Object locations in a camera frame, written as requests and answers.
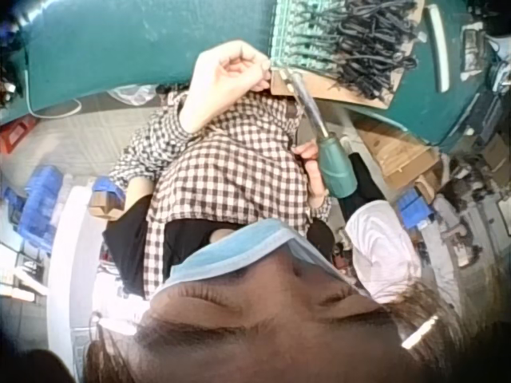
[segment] wire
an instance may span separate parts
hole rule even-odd
[[[79,100],[77,100],[76,98],[74,98],[73,100],[77,103],[77,107],[75,109],[71,110],[70,112],[61,114],[59,116],[43,116],[43,115],[40,115],[40,114],[37,114],[36,112],[34,112],[33,109],[32,109],[32,105],[30,104],[29,71],[27,69],[25,69],[23,72],[25,74],[26,107],[29,109],[29,113],[32,116],[37,117],[37,118],[42,118],[42,119],[45,119],[45,120],[58,120],[60,118],[65,118],[65,117],[73,116],[73,115],[75,115],[75,114],[77,114],[77,113],[79,113],[81,111],[81,102]]]

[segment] wooden board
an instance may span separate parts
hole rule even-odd
[[[422,20],[422,11],[424,10],[425,0],[417,0],[417,9],[410,15],[410,19],[419,24]],[[406,55],[409,55],[414,48],[414,43],[411,41],[403,46]],[[399,87],[404,72],[396,70],[392,73],[392,83],[394,84],[394,91]],[[353,104],[361,104],[372,106],[380,109],[388,109],[394,95],[387,93],[385,95],[386,103],[380,100],[367,100],[361,97],[356,92],[349,89],[341,88],[336,85],[336,82],[330,78],[322,77],[314,73],[303,72],[303,80],[307,89],[315,98],[323,98],[326,100],[345,101]],[[271,94],[276,96],[291,96],[284,81],[280,77],[279,71],[275,70],[271,74]]]

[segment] hand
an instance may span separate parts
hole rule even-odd
[[[180,123],[190,133],[225,112],[249,90],[270,87],[270,60],[243,41],[230,41],[199,55]]]
[[[321,178],[318,166],[318,145],[316,140],[310,140],[305,144],[292,149],[293,153],[300,156],[304,162],[305,172],[309,177],[309,205],[317,208],[323,205],[327,189]]]

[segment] hair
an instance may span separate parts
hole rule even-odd
[[[399,299],[383,305],[402,337],[412,334],[432,316],[438,317],[431,331],[409,350],[424,367],[425,381],[511,381],[511,369],[505,361],[511,324],[508,327],[501,321],[507,310],[505,303],[509,301],[508,277],[495,270],[486,275],[487,310],[476,310],[465,304],[461,317],[437,292],[420,283]],[[136,381],[116,340],[100,326],[97,339],[86,354],[84,369],[85,383]]]

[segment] cable bundle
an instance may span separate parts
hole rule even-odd
[[[392,73],[413,69],[415,0],[279,0],[272,57],[277,65],[334,78],[339,86],[384,101]]]

